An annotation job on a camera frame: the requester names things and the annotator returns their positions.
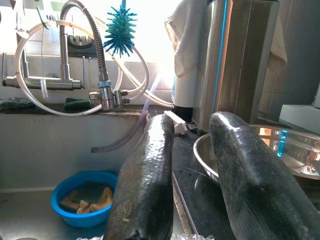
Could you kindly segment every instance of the metal bowl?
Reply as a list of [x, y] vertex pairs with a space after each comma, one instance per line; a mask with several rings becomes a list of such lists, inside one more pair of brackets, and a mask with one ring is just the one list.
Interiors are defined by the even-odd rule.
[[[293, 175], [313, 182], [320, 180], [320, 137], [273, 126], [252, 127], [264, 143], [291, 169]], [[209, 133], [194, 143], [193, 152], [209, 177], [219, 183], [218, 167]]]

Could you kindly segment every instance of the countertop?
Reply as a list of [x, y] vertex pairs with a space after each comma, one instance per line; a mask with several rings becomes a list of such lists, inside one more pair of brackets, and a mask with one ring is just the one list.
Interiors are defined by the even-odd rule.
[[213, 235], [217, 240], [235, 240], [221, 189], [194, 157], [193, 145], [198, 138], [197, 134], [188, 131], [176, 136], [173, 144], [173, 185], [182, 225], [189, 233], [204, 237]]

